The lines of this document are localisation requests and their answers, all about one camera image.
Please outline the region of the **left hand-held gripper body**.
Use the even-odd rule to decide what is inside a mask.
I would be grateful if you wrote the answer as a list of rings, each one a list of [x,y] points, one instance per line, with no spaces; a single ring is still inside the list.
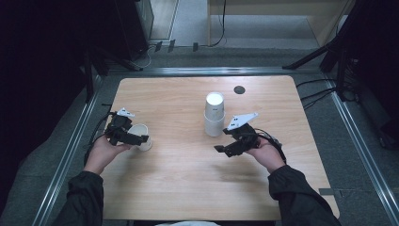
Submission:
[[[135,144],[135,137],[128,133],[132,127],[132,118],[135,115],[124,107],[112,113],[111,122],[106,126],[105,133],[109,137],[109,142],[116,146],[118,142]]]

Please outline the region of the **light wooden furniture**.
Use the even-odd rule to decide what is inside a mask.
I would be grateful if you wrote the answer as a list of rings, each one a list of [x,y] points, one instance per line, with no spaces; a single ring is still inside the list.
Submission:
[[[212,15],[293,15],[306,16],[320,46],[333,36],[342,17],[357,0],[207,0],[208,41]]]

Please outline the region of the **person's light clothing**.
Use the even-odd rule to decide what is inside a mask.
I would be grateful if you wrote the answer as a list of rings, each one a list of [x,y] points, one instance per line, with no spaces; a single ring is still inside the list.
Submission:
[[[210,221],[179,221],[179,222],[157,223],[154,226],[220,226],[220,225]]]

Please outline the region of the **black tripod stand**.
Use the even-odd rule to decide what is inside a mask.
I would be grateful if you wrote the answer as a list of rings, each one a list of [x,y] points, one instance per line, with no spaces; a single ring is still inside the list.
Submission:
[[[366,1],[367,0],[356,0],[354,6],[348,14],[347,19],[343,23],[342,28],[335,38],[333,38],[324,46],[302,57],[298,61],[290,65],[283,66],[282,69],[296,70],[297,68],[308,63],[309,61],[319,57],[322,54],[325,54],[322,62],[319,65],[319,69],[322,73],[329,73],[335,65],[338,65],[335,92],[344,102],[344,78],[345,69],[348,65],[347,61],[349,57],[349,49],[350,46],[354,43],[359,15],[361,14],[362,8],[364,7]]]

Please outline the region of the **person's right hand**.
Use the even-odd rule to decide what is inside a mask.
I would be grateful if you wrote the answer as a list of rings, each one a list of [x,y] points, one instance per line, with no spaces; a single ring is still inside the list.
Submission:
[[[252,148],[247,151],[253,156],[258,163],[264,166],[269,173],[283,167],[283,162],[278,150],[271,145],[266,139],[259,138],[259,145],[257,148]]]

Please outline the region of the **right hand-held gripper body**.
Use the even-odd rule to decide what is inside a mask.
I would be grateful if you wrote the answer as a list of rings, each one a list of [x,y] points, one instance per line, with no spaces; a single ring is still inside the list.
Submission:
[[[231,136],[235,139],[235,154],[242,154],[256,145],[258,135],[248,123],[257,117],[257,112],[232,117],[227,128],[234,132]]]

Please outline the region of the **white paper cup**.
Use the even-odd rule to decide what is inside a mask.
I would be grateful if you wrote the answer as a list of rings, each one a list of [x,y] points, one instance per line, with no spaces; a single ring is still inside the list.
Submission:
[[[139,123],[133,125],[129,131],[129,134],[137,135],[137,136],[148,136],[146,142],[141,143],[137,148],[142,151],[146,152],[152,147],[152,139],[149,137],[149,129],[145,124]]]
[[[210,92],[206,96],[205,116],[210,121],[219,121],[224,117],[224,96],[220,92]]]
[[[204,131],[210,137],[218,137],[223,134],[225,113],[217,116],[204,114]]]

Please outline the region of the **metal frame rail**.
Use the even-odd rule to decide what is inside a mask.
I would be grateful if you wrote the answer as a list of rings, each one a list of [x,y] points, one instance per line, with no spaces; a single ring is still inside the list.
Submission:
[[[82,135],[86,130],[90,115],[94,109],[94,106],[96,105],[99,93],[98,89],[102,86],[103,83],[104,78],[100,75],[96,75],[94,79],[95,90],[93,96],[84,105],[78,122],[73,128],[72,135],[58,163],[56,172],[44,193],[44,197],[40,203],[39,210],[37,211],[37,214],[35,215],[31,226],[45,226],[47,224],[47,221],[55,205],[57,196],[66,179],[66,175],[76,153],[77,147],[80,143]]]
[[[389,187],[380,167],[377,165],[372,152],[365,141],[365,136],[358,128],[355,118],[350,112],[347,103],[343,102],[337,94],[332,95],[332,100],[339,111],[346,130],[355,145],[359,158],[365,168],[375,192],[390,219],[392,226],[399,226],[399,201],[394,196],[394,192]]]
[[[196,76],[251,76],[251,75],[285,75],[302,73],[320,73],[317,68],[284,70],[279,67],[179,67],[179,68],[146,68],[142,71],[128,71],[115,68],[109,75],[124,77],[196,77]]]

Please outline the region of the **black cabinet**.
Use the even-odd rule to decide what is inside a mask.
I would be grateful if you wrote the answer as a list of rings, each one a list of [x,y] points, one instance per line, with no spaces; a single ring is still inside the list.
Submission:
[[[123,58],[133,60],[149,49],[154,15],[151,0],[114,0],[121,24]]]

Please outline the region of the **person's left hand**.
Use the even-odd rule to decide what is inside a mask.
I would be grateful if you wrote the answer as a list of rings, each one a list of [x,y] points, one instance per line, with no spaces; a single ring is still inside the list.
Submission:
[[[98,137],[89,152],[83,171],[100,175],[117,155],[131,148],[129,144],[112,145],[105,136]]]

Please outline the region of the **black metal stand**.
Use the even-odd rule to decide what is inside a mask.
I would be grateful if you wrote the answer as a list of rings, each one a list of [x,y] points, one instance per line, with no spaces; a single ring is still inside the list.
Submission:
[[[94,96],[94,79],[92,69],[95,69],[99,75],[108,76],[109,68],[105,61],[110,59],[123,68],[132,72],[141,72],[142,67],[134,66],[127,60],[121,59],[103,48],[94,46],[89,47],[84,54],[84,75],[86,78],[86,102],[88,103]]]

